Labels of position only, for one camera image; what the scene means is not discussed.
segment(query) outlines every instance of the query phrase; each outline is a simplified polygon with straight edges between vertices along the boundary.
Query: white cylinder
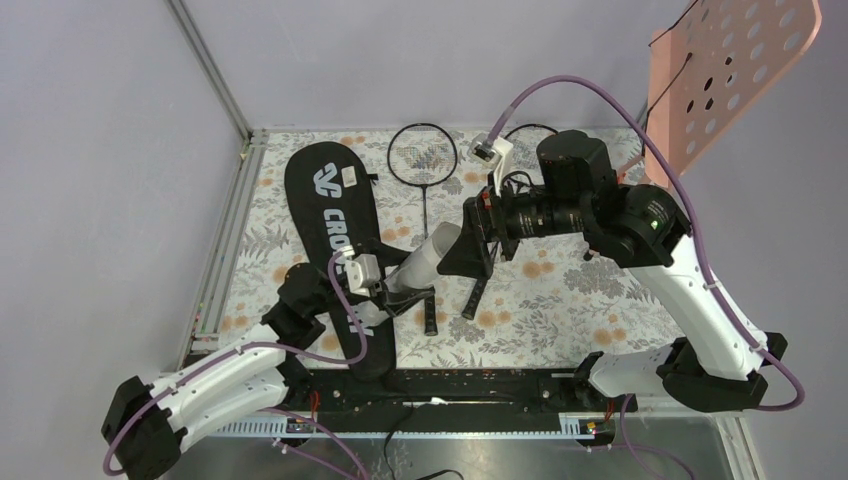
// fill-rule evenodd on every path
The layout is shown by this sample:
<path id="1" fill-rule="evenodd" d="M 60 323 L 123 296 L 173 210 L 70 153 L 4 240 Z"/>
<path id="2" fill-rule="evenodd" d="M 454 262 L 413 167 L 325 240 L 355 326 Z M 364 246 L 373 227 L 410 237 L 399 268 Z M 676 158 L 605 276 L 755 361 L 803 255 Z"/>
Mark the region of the white cylinder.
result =
<path id="1" fill-rule="evenodd" d="M 424 240 L 404 262 L 386 277 L 386 286 L 392 292 L 403 292 L 409 289 L 424 289 L 439 278 L 436 267 L 461 232 L 459 225 L 442 222 L 433 234 Z"/>

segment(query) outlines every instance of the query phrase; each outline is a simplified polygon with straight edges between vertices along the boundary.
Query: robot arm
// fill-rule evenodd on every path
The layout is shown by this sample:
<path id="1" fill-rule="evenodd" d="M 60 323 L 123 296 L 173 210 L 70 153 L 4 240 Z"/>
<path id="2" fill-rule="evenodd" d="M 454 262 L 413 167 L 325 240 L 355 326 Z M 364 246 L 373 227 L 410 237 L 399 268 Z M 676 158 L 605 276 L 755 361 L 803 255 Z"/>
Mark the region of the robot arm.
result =
<path id="1" fill-rule="evenodd" d="M 511 145 L 478 137 L 469 155 L 484 163 L 511 158 Z M 759 406 L 767 388 L 762 355 L 733 327 L 709 291 L 721 289 L 749 333 L 780 359 L 786 340 L 765 333 L 742 313 L 721 284 L 705 285 L 691 226 L 674 198 L 651 186 L 618 185 L 601 140 L 571 130 L 537 149 L 544 186 L 513 193 L 497 167 L 489 185 L 463 205 L 462 234 L 439 273 L 488 278 L 486 245 L 499 242 L 511 260 L 521 239 L 582 233 L 589 247 L 650 288 L 685 337 L 657 350 L 591 354 L 577 371 L 607 397 L 670 395 L 703 412 Z"/>
<path id="2" fill-rule="evenodd" d="M 363 323 L 377 324 L 386 312 L 399 315 L 433 295 L 432 288 L 393 292 L 381 278 L 381 267 L 397 265 L 408 252 L 376 243 L 359 247 L 360 254 L 345 261 L 346 296 Z M 151 384 L 133 377 L 118 387 L 101 433 L 129 478 L 159 478 L 182 452 L 224 425 L 263 408 L 302 403 L 311 376 L 288 350 L 309 355 L 303 350 L 326 329 L 315 316 L 338 300 L 326 275 L 305 263 L 289 270 L 278 294 L 262 322 L 227 347 Z"/>

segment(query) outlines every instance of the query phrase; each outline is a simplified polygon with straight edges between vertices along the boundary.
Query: small label tag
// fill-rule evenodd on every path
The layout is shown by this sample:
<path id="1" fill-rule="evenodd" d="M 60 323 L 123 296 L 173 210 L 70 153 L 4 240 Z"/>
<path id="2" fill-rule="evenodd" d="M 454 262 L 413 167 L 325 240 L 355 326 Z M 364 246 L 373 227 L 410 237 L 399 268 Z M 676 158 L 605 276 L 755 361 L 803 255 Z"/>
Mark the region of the small label tag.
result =
<path id="1" fill-rule="evenodd" d="M 345 188 L 356 185 L 356 169 L 353 165 L 342 169 L 342 183 Z"/>

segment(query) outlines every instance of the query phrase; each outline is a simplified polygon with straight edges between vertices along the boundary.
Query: black cable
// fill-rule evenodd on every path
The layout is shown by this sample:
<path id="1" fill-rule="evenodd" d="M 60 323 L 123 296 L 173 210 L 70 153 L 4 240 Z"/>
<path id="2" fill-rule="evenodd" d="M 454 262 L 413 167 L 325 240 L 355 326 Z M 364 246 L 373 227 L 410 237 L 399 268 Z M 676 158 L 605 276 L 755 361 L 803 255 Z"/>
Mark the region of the black cable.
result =
<path id="1" fill-rule="evenodd" d="M 430 480 L 432 478 L 441 477 L 442 475 L 444 475 L 446 473 L 455 473 L 460 478 L 460 480 L 465 480 L 465 477 L 463 477 L 461 473 L 457 472 L 456 470 L 451 470 L 449 468 L 446 468 L 446 469 L 440 470 L 436 473 L 427 475 L 426 477 L 421 477 L 418 480 Z"/>
<path id="2" fill-rule="evenodd" d="M 654 110 L 654 107 L 656 107 L 657 104 L 660 103 L 660 100 L 662 100 L 662 97 L 664 97 L 665 94 L 671 89 L 671 86 L 674 85 L 674 82 L 676 82 L 677 79 L 680 77 L 680 74 L 683 73 L 683 69 L 686 68 L 686 65 L 689 64 L 689 60 L 691 60 L 691 59 L 692 59 L 692 52 L 689 52 L 688 54 L 686 54 L 686 60 L 683 61 L 683 65 L 680 66 L 680 70 L 677 71 L 677 74 L 675 74 L 674 77 L 671 79 L 671 81 L 668 82 L 668 85 L 666 85 L 665 90 L 663 90 L 662 93 L 660 93 L 660 95 L 657 97 L 657 99 L 654 100 L 654 103 L 651 104 L 651 107 L 648 108 L 648 110 L 645 112 L 645 118 L 646 119 L 647 119 L 647 117 L 649 117 L 651 115 L 651 111 Z"/>
<path id="3" fill-rule="evenodd" d="M 400 426 L 403 425 L 403 422 L 412 418 L 412 415 L 414 415 L 416 411 L 417 411 L 417 408 L 409 407 L 409 412 L 407 412 L 404 416 L 399 418 L 398 421 L 395 422 L 394 425 L 392 425 L 391 430 L 389 430 L 389 434 L 386 435 L 386 439 L 383 440 L 383 460 L 386 461 L 386 465 L 389 467 L 389 472 L 392 475 L 392 480 L 397 480 L 397 476 L 395 475 L 395 469 L 392 468 L 392 464 L 391 464 L 391 462 L 389 462 L 389 454 L 388 454 L 389 442 L 395 436 L 395 433 L 397 433 L 397 431 L 400 429 Z M 448 473 L 454 473 L 457 476 L 459 476 L 460 480 L 465 480 L 465 477 L 463 477 L 461 473 L 457 472 L 456 470 L 451 470 L 450 468 L 446 468 L 444 470 L 439 470 L 436 473 L 431 473 L 430 475 L 420 477 L 416 480 L 431 480 L 433 478 L 441 477 L 442 475 L 445 475 L 445 474 L 448 474 Z"/>
<path id="4" fill-rule="evenodd" d="M 509 140 L 509 137 L 511 137 L 512 134 L 514 134 L 515 132 L 517 132 L 519 130 L 523 130 L 525 128 L 531 128 L 531 127 L 532 128 L 541 128 L 541 129 L 547 130 L 551 133 L 559 133 L 559 132 L 556 131 L 555 128 L 551 128 L 547 125 L 542 125 L 541 123 L 525 123 L 524 125 L 519 125 L 519 126 L 513 128 L 512 130 L 510 130 L 509 133 L 504 135 L 504 140 Z"/>
<path id="5" fill-rule="evenodd" d="M 392 474 L 392 480 L 397 480 L 397 477 L 395 476 L 395 469 L 392 468 L 392 463 L 389 461 L 389 453 L 388 453 L 389 442 L 392 440 L 392 437 L 395 436 L 395 433 L 397 433 L 398 429 L 403 424 L 403 422 L 409 420 L 414 413 L 415 413 L 415 407 L 409 407 L 409 412 L 407 412 L 406 415 L 399 418 L 398 421 L 395 422 L 394 425 L 392 425 L 392 428 L 389 430 L 389 434 L 386 435 L 386 439 L 383 440 L 383 460 L 386 461 L 386 465 L 388 465 L 388 467 L 389 467 L 389 472 Z"/>
<path id="6" fill-rule="evenodd" d="M 520 181 L 514 179 L 514 177 L 517 177 L 519 175 L 523 175 L 524 178 L 527 179 L 527 183 L 520 182 Z M 530 174 L 525 172 L 524 170 L 515 170 L 513 172 L 507 173 L 504 176 L 503 181 L 501 181 L 501 187 L 503 187 L 506 184 L 507 181 L 512 181 L 512 182 L 515 182 L 517 185 L 529 187 L 531 189 L 536 188 L 536 185 L 533 183 L 533 179 L 530 178 Z"/>
<path id="7" fill-rule="evenodd" d="M 692 8 L 694 8 L 694 7 L 695 7 L 695 5 L 696 5 L 697 3 L 698 3 L 698 2 L 697 2 L 697 0 L 696 0 L 696 1 L 694 1 L 694 2 L 692 2 L 692 5 L 689 5 L 689 8 L 687 8 L 687 9 L 683 12 L 683 14 L 682 14 L 682 15 L 680 15 L 680 18 L 678 18 L 677 20 L 675 20 L 675 22 L 674 22 L 674 23 L 672 23 L 670 27 L 668 27 L 667 29 L 665 29 L 665 31 L 664 31 L 663 33 L 661 33 L 661 34 L 660 34 L 657 38 L 655 38 L 655 39 L 651 40 L 651 43 L 649 43 L 649 44 L 648 44 L 648 46 L 650 47 L 651 45 L 653 45 L 654 43 L 656 43 L 656 41 L 657 41 L 657 40 L 659 40 L 659 39 L 661 39 L 662 37 L 664 37 L 666 33 L 668 33 L 668 32 L 670 32 L 670 31 L 674 30 L 674 28 L 675 28 L 675 27 L 677 27 L 678 25 L 680 25 L 680 22 L 683 20 L 683 18 L 686 16 L 686 14 L 687 14 L 687 13 L 689 13 L 689 12 L 692 10 Z"/>

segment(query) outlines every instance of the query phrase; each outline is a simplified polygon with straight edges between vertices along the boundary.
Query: white wall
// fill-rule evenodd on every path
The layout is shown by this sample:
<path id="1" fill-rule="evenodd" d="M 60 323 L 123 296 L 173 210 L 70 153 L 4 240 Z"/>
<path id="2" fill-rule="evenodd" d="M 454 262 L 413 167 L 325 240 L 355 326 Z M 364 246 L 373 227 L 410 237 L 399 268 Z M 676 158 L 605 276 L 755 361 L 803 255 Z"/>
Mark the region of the white wall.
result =
<path id="1" fill-rule="evenodd" d="M 808 391 L 797 410 L 752 415 L 769 480 L 848 471 L 848 3 L 820 3 L 807 55 L 683 178 L 716 272 L 753 321 L 786 335 Z M 792 398 L 768 378 L 768 403 Z"/>
<path id="2" fill-rule="evenodd" d="M 189 0 L 253 126 L 494 123 L 543 76 L 583 75 L 633 114 L 648 41 L 686 0 Z M 621 125 L 591 92 L 545 89 L 517 121 Z"/>
<path id="3" fill-rule="evenodd" d="M 176 360 L 240 141 L 164 2 L 0 18 L 0 477 L 101 478 L 115 387 Z"/>

